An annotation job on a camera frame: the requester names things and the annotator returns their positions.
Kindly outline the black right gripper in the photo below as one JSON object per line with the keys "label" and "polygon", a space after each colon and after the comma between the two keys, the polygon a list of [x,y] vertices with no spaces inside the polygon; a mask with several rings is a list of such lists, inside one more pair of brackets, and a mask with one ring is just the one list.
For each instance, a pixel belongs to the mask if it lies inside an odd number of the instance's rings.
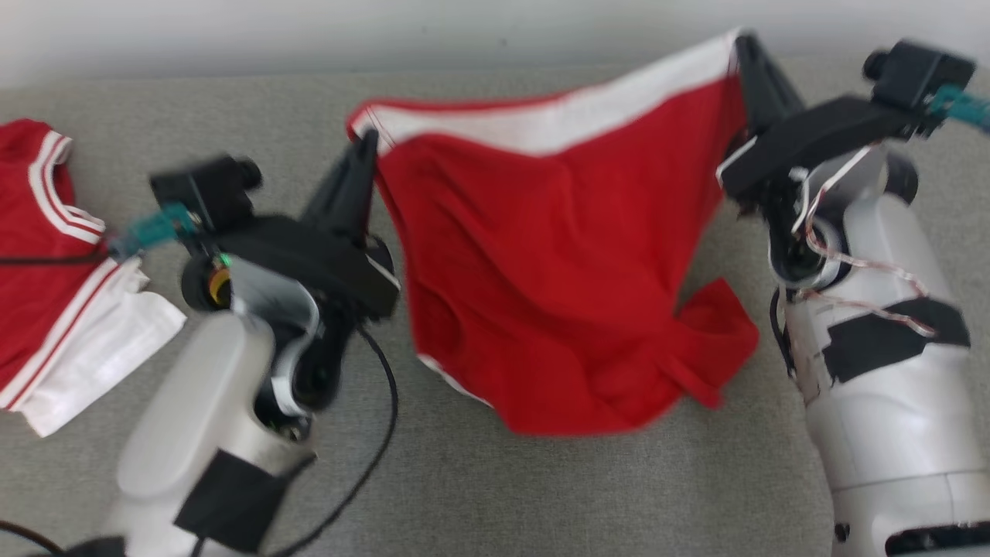
{"label": "black right gripper", "polygon": [[888,138],[909,140],[929,126],[923,111],[862,97],[837,97],[804,111],[805,102],[758,36],[737,36],[735,51],[752,138],[724,161],[718,176],[725,196],[740,206],[792,201],[792,169],[812,170]]}

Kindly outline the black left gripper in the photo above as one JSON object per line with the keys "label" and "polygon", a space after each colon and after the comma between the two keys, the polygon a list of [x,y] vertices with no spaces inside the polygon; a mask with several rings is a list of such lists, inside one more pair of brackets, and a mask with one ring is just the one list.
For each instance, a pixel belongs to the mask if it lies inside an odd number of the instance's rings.
{"label": "black left gripper", "polygon": [[304,224],[290,217],[255,217],[213,234],[212,242],[225,254],[306,288],[351,299],[367,315],[391,316],[399,286],[360,250],[367,246],[378,141],[378,131],[369,130],[343,149],[306,204]]}

